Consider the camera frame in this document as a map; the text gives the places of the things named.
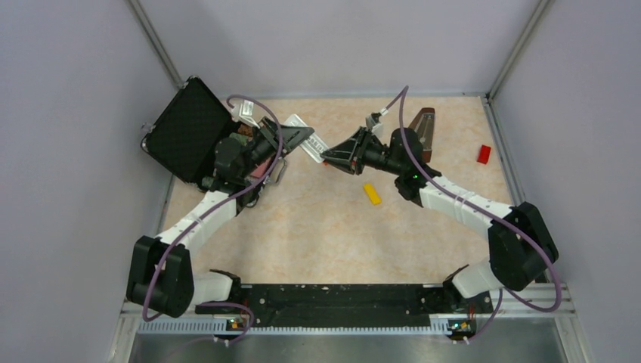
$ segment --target gray floor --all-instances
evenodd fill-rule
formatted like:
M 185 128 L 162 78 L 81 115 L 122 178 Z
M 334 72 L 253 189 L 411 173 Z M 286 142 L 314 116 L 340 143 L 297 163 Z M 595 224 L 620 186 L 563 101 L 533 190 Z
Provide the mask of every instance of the gray floor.
M 195 336 L 138 335 L 130 363 L 215 362 L 215 363 L 448 363 L 474 361 L 565 362 L 554 320 L 536 322 L 497 319 L 482 339 L 469 346 L 430 341 L 434 337 L 311 337 L 255 336 L 227 349 L 220 343 L 203 341 L 166 355 Z

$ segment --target gray wall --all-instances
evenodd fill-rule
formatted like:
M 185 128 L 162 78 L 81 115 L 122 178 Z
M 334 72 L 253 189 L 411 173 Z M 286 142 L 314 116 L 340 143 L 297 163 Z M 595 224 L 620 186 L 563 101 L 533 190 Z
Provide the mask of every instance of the gray wall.
M 537 0 L 142 0 L 219 96 L 485 92 Z
M 639 361 L 641 2 L 558 1 L 497 99 L 597 361 Z
M 174 91 L 123 1 L 0 2 L 0 360 L 104 361 Z

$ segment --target table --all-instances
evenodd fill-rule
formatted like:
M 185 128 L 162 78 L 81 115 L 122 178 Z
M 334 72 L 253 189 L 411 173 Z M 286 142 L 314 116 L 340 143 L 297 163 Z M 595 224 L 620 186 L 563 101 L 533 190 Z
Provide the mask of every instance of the table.
M 298 114 L 334 146 L 364 126 L 365 116 L 387 98 L 289 99 L 265 103 L 281 122 Z M 382 141 L 398 128 L 398 108 L 381 120 Z M 408 98 L 404 121 L 434 107 L 436 125 L 430 166 L 452 182 L 500 202 L 509 195 L 481 99 Z M 493 148 L 487 165 L 477 163 L 482 144 Z M 223 225 L 192 257 L 194 271 L 229 271 L 247 283 L 433 283 L 488 255 L 487 242 L 441 213 L 422 209 L 396 191 L 394 176 L 375 169 L 348 175 L 313 161 L 297 149 L 278 186 L 258 205 Z M 371 183 L 381 204 L 363 190 Z M 165 228 L 194 208 L 203 194 L 175 183 Z

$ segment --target red object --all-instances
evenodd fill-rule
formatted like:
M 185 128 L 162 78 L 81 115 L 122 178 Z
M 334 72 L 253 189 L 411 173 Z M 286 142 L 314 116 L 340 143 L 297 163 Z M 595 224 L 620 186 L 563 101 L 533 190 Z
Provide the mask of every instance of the red object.
M 490 151 L 492 151 L 491 147 L 482 145 L 481 150 L 478 152 L 478 159 L 476 159 L 476 161 L 481 164 L 487 164 L 490 160 Z

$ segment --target metal frame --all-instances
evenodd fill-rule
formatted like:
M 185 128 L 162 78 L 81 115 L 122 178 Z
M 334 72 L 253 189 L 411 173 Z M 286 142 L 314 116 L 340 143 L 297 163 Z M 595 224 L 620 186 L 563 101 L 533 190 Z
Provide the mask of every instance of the metal frame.
M 140 23 L 142 30 L 145 33 L 145 36 L 149 40 L 153 50 L 158 55 L 161 63 L 163 64 L 168 77 L 171 79 L 176 88 L 180 88 L 183 84 L 183 80 L 178 73 L 175 65 L 173 64 L 170 56 L 167 54 L 167 51 L 164 49 L 163 44 L 161 43 L 155 29 L 153 28 L 147 14 L 142 8 L 138 0 L 125 0 L 131 10 L 135 15 L 136 20 Z M 531 39 L 533 32 L 536 30 L 541 19 L 550 9 L 553 0 L 540 0 L 537 4 L 537 7 L 534 10 L 534 13 L 531 15 L 527 25 L 523 29 L 522 34 L 520 35 L 518 41 L 516 42 L 512 52 L 506 60 L 506 63 L 503 65 L 498 77 L 494 81 L 490 91 L 482 96 L 483 108 L 485 110 L 485 115 L 488 119 L 492 137 L 494 138 L 494 144 L 497 148 L 497 152 L 500 158 L 501 166 L 503 167 L 503 174 L 506 179 L 506 184 L 509 189 L 510 196 L 513 203 L 521 203 L 525 200 L 525 192 L 519 181 L 518 173 L 515 168 L 515 162 L 512 158 L 512 154 L 509 152 L 508 145 L 505 140 L 505 136 L 501 127 L 501 122 L 499 117 L 494 109 L 494 99 L 500 93 L 503 84 L 505 83 L 507 77 L 509 77 L 513 67 L 515 66 L 518 59 L 522 56 L 523 50 L 526 48 L 529 40 Z M 169 197 L 171 196 L 171 190 L 173 186 L 172 183 L 169 186 L 168 194 L 166 195 L 166 207 L 169 203 Z M 159 228 L 162 228 L 163 220 L 165 218 L 166 208 L 163 210 L 163 215 L 159 221 Z M 440 284 L 427 284 L 426 287 L 440 286 Z M 554 299 L 554 288 L 552 284 L 532 284 L 526 290 L 523 291 L 522 296 L 526 299 L 532 299 L 533 303 L 537 305 L 545 306 L 550 304 Z M 496 300 L 497 293 L 492 293 L 491 297 L 493 300 Z M 487 317 L 488 315 L 479 315 L 479 317 Z M 456 314 L 437 314 L 430 315 L 430 318 L 435 319 L 435 321 L 440 321 L 440 319 L 457 319 L 465 318 L 465 315 L 456 315 Z M 554 318 L 557 330 L 559 332 L 559 340 L 563 346 L 565 357 L 568 360 L 568 363 L 589 363 L 593 361 L 593 357 L 590 352 L 587 339 L 584 335 L 581 325 L 579 323 L 576 311 L 574 310 L 574 304 L 571 300 L 570 292 L 563 284 L 563 303 L 561 308 L 554 313 L 540 313 L 522 305 L 520 302 L 513 299 L 510 295 L 505 295 L 503 300 L 502 309 L 500 310 L 497 318 Z M 209 321 L 212 322 L 212 317 L 205 315 L 195 315 L 193 306 L 187 310 L 187 312 L 180 317 L 179 319 L 172 319 L 174 324 L 166 325 L 170 330 L 163 330 L 164 333 L 171 331 L 172 333 L 183 333 L 183 334 L 194 334 L 200 331 L 197 329 L 202 329 L 202 325 L 192 324 L 192 325 L 180 325 L 180 323 L 193 323 L 194 321 Z M 150 332 L 147 326 L 141 319 L 141 307 L 130 302 L 125 302 L 122 311 L 119 317 L 118 325 L 116 327 L 116 333 L 113 338 L 112 348 L 110 350 L 110 356 L 108 358 L 109 363 L 120 363 L 129 361 L 129 356 L 132 353 L 134 348 L 134 340 L 136 334 L 140 331 Z M 212 329 L 217 327 L 216 324 L 211 325 Z M 403 332 L 399 330 L 401 334 L 428 334 L 427 330 L 421 331 L 408 331 Z M 274 334 L 273 331 L 262 331 L 259 332 L 256 330 L 255 334 Z M 285 333 L 291 334 L 304 334 L 304 331 L 287 331 Z M 337 332 L 328 331 L 326 334 L 335 334 Z M 350 334 L 349 331 L 342 330 L 341 334 Z M 362 334 L 363 331 L 355 331 L 354 334 Z M 381 331 L 381 334 L 388 334 L 387 331 Z

